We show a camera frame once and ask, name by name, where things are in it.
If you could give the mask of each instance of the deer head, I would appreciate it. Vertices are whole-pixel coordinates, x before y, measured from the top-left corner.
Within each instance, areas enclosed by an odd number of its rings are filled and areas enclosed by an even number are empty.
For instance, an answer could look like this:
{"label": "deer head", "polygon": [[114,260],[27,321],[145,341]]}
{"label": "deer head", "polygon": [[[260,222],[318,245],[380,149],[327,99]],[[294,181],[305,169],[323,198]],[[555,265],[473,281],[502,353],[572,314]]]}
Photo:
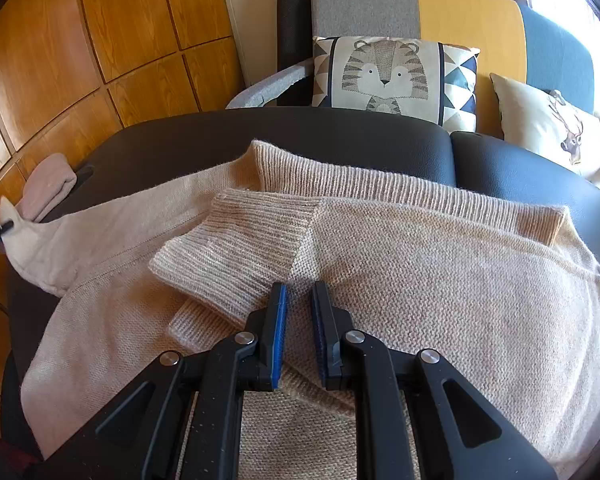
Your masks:
{"label": "deer head", "polygon": [[584,131],[584,126],[582,124],[582,119],[577,114],[577,112],[573,111],[573,115],[576,119],[576,130],[572,130],[569,126],[569,123],[565,120],[564,116],[558,110],[558,99],[549,97],[549,108],[551,108],[551,112],[556,119],[560,121],[560,123],[564,126],[567,138],[564,139],[560,143],[560,147],[567,153],[571,155],[571,163],[579,164],[580,163],[580,145],[582,144],[582,133]]}

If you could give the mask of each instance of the throw pillow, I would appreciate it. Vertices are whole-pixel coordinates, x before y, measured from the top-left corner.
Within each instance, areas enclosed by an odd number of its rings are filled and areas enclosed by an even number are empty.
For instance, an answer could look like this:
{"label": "throw pillow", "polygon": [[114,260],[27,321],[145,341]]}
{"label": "throw pillow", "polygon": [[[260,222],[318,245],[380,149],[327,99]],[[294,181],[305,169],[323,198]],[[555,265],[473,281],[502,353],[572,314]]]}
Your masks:
{"label": "throw pillow", "polygon": [[314,38],[313,106],[417,117],[475,131],[478,48],[403,38]]}
{"label": "throw pillow", "polygon": [[504,140],[581,175],[600,188],[600,120],[533,86],[491,74]]}

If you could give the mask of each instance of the sweater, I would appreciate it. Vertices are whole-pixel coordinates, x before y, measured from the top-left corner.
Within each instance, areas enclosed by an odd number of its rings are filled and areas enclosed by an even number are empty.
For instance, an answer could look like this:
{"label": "sweater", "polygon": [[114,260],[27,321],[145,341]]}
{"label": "sweater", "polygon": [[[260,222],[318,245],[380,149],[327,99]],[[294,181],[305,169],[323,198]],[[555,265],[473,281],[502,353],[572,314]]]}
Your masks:
{"label": "sweater", "polygon": [[600,265],[564,208],[254,142],[49,224],[3,201],[7,218],[14,268],[62,295],[22,386],[45,456],[162,350],[204,351],[241,328],[277,280],[289,287],[282,388],[246,395],[241,478],[355,477],[352,399],[318,387],[316,279],[390,348],[440,350],[562,478],[600,437]]}

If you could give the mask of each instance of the knit fabric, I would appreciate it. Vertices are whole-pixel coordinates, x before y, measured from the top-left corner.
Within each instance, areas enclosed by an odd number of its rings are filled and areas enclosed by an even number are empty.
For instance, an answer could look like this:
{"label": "knit fabric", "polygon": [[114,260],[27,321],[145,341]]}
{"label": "knit fabric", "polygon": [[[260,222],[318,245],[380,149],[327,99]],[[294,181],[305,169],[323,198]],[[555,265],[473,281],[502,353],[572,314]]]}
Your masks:
{"label": "knit fabric", "polygon": [[[225,187],[238,189],[212,202]],[[64,294],[22,388],[45,456],[160,351],[209,349],[281,280],[282,390],[246,395],[239,475],[355,478],[351,397],[317,386],[307,293],[319,278],[390,348],[439,349],[562,478],[600,437],[600,266],[563,208],[261,142],[238,161],[49,224],[9,206],[0,220],[15,221],[5,237],[14,268]],[[154,253],[159,280],[146,268]]]}

